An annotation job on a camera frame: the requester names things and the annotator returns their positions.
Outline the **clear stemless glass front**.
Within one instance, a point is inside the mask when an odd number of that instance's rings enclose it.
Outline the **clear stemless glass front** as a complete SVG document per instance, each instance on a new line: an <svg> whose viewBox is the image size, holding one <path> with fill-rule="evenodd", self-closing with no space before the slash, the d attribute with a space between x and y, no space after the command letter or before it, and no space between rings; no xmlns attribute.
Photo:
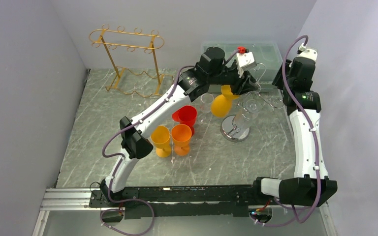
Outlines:
<svg viewBox="0 0 378 236"><path fill-rule="evenodd" d="M241 131L250 128L261 110L260 103L255 99L244 100L241 108L235 115L232 124L235 130Z"/></svg>

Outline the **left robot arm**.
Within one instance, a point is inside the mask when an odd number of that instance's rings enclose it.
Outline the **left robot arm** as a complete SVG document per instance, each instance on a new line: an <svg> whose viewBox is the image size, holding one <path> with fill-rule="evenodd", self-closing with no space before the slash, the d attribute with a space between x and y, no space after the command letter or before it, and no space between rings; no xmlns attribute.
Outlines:
<svg viewBox="0 0 378 236"><path fill-rule="evenodd" d="M211 85L228 86L233 95L242 95L257 89L256 79L249 70L256 67L254 55L246 48L235 50L229 59L219 47L209 47L194 66L184 66L167 92L150 107L132 118L120 120L120 150L106 154L107 144L102 148L105 158L116 156L117 162L111 173L101 181L102 200L114 207L121 202L126 181L137 162L153 150L148 137L168 116L195 101L208 92Z"/></svg>

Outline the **silver wire glass rack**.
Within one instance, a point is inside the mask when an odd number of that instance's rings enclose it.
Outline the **silver wire glass rack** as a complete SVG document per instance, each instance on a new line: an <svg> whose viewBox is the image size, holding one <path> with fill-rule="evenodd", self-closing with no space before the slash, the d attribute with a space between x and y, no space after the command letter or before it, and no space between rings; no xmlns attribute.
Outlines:
<svg viewBox="0 0 378 236"><path fill-rule="evenodd" d="M221 133L229 141L242 142L248 137L251 126L264 106L262 102L276 109L284 107L283 101L279 98L267 100L262 97L260 80L261 77L255 80L255 84L258 86L257 90L242 95L241 100L237 103L238 112L235 115L227 116L222 121Z"/></svg>

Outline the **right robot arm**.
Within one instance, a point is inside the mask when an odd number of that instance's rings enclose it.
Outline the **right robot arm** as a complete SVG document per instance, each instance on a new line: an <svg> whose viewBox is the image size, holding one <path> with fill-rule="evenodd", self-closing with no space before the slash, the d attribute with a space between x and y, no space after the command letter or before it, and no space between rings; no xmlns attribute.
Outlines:
<svg viewBox="0 0 378 236"><path fill-rule="evenodd" d="M285 63L287 84L304 108L301 111L287 92L279 71L273 85L283 91L283 103L290 121L295 144L294 177L275 179L257 177L253 182L252 199L263 204L271 197L280 203L311 207L316 198L321 206L338 190L335 180L330 180L324 165L321 144L315 144L319 136L321 102L317 92L311 90L315 60L295 57Z"/></svg>

